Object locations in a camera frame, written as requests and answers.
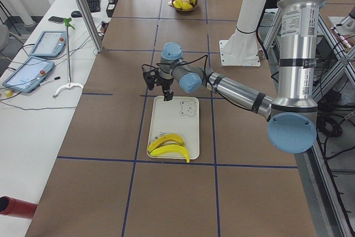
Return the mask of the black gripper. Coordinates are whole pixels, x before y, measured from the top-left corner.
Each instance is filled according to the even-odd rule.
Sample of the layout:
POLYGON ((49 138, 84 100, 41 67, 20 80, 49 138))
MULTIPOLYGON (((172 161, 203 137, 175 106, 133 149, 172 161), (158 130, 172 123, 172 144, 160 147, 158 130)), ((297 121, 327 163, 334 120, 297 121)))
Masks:
POLYGON ((174 92, 170 89, 170 86, 173 84, 173 82, 174 77, 158 67, 158 73, 156 74, 156 85, 162 87, 165 102, 171 101, 173 99, 174 92))

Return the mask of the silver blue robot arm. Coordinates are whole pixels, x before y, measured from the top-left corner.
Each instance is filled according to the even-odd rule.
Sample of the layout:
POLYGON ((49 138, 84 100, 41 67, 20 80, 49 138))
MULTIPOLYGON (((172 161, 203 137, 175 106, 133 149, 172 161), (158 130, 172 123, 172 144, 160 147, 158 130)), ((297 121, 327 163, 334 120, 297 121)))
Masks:
MULTIPOLYGON (((317 103, 312 98, 316 66, 317 26, 326 0, 277 0, 281 12, 281 48, 278 92, 271 98, 208 67, 191 67, 174 42, 164 45, 158 66, 144 74, 149 89, 160 86, 164 99, 173 97, 170 87, 178 82, 187 93, 200 86, 219 94, 241 109, 264 116, 270 142, 279 150, 301 153, 316 141, 317 103)), ((257 64, 255 35, 266 0, 243 0, 235 33, 220 41, 221 63, 257 64)))

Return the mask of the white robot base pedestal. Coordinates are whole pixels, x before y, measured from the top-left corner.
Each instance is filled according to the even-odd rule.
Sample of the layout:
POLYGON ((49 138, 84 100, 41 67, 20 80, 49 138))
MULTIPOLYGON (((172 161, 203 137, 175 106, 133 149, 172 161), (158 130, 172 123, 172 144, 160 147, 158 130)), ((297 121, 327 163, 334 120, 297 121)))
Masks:
POLYGON ((266 0, 243 0, 236 30, 228 40, 220 40, 222 66, 261 65, 258 57, 257 28, 266 0))

